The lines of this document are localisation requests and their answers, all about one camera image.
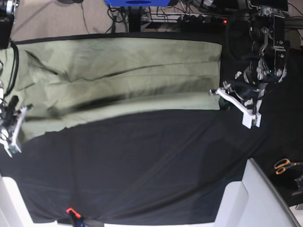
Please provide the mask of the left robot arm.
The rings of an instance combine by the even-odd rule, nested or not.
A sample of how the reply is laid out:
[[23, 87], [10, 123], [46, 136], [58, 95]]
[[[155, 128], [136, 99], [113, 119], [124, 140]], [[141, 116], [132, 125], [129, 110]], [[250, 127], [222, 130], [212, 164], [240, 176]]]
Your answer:
[[[234, 106], [243, 113], [242, 124], [247, 128], [259, 127], [259, 109], [267, 94], [267, 86], [282, 82], [287, 75], [286, 62], [289, 44], [285, 42], [284, 13], [286, 0], [250, 0], [246, 9], [231, 15], [225, 30], [228, 54], [236, 61], [249, 62], [233, 79], [223, 81], [222, 87], [210, 90], [210, 95], [220, 96], [219, 105], [226, 109]], [[232, 25], [239, 18], [248, 17], [251, 51], [237, 56], [232, 51]]]

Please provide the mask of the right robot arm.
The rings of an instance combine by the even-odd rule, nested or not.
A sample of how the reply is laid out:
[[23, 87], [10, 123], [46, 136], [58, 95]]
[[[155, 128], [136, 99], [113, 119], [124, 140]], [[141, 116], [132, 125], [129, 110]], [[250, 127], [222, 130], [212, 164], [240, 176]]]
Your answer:
[[12, 48], [13, 50], [9, 84], [5, 88], [3, 82], [0, 83], [0, 143], [9, 157], [22, 152], [18, 135], [28, 110], [33, 108], [33, 105], [26, 105], [17, 110], [18, 96], [13, 96], [9, 102], [5, 100], [15, 86], [19, 67], [19, 50], [11, 39], [18, 6], [18, 0], [2, 0], [0, 2], [0, 49]]

